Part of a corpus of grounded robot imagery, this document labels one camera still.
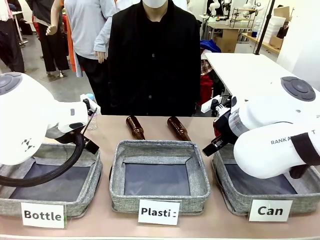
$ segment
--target mannequin hand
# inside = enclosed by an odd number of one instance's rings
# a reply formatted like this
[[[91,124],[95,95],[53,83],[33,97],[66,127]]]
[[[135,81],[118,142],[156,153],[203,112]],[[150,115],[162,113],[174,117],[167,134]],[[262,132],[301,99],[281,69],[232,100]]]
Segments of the mannequin hand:
[[[46,34],[45,35],[53,35],[57,32],[58,28],[55,25],[48,26],[46,29]]]
[[[94,55],[98,57],[98,62],[102,64],[105,59],[107,59],[107,55],[103,51],[94,51]]]

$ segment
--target cardboard box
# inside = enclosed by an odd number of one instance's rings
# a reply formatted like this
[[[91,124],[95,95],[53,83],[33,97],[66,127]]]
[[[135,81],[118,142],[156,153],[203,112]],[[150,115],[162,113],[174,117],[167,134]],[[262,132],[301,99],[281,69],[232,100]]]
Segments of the cardboard box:
[[[222,37],[216,36],[214,43],[221,49],[223,53],[234,53],[238,41],[238,29],[224,29]]]
[[[283,39],[278,38],[277,36],[272,36],[269,44],[276,49],[281,49],[283,43]]]
[[[285,18],[286,22],[290,22],[290,7],[289,6],[282,6],[273,9],[273,15],[276,17]]]

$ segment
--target white face mask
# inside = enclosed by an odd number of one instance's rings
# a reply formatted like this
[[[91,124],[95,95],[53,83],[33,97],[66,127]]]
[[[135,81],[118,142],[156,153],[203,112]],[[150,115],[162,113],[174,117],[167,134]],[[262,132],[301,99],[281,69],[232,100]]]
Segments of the white face mask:
[[[157,9],[162,7],[167,0],[142,0],[145,5],[147,5],[150,8]]]

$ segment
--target plaid cloth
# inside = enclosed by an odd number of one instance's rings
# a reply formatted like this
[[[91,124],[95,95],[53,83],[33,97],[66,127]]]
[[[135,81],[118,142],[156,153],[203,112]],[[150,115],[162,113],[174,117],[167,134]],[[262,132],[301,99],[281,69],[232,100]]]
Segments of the plaid cloth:
[[[213,67],[210,65],[208,60],[201,60],[201,76],[207,75],[213,70]]]

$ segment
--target concrete floor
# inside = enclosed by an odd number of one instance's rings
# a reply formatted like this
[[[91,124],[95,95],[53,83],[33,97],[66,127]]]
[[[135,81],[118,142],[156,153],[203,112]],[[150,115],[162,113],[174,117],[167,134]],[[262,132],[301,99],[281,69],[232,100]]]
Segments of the concrete floor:
[[[49,78],[46,73],[45,62],[40,58],[42,49],[37,35],[23,36],[29,41],[21,48],[25,73],[46,87],[53,97],[60,102],[77,102],[81,94],[92,93],[88,78],[77,77],[75,72],[66,71],[66,77]],[[8,73],[10,69],[0,60],[0,74]]]

